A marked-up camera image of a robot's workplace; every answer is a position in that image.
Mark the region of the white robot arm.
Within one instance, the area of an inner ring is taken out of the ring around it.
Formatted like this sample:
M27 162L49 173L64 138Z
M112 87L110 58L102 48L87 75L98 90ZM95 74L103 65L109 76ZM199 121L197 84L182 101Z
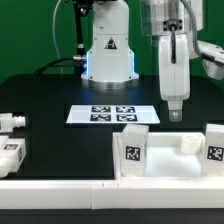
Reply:
M182 119L190 95L189 60L193 35L203 28L203 0L140 0L142 33L158 44L161 98L169 119ZM129 48L129 7L124 0L93 0L93 44L87 52L83 82L117 89L139 79Z

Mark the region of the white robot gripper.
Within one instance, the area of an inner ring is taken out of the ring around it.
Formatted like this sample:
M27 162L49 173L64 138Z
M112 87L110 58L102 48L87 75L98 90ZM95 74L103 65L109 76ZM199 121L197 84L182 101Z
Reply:
M171 37L159 40L159 83L160 94L168 102L169 120L182 120L182 102L190 95L190 71L188 41L185 34L176 36L176 63L171 62Z

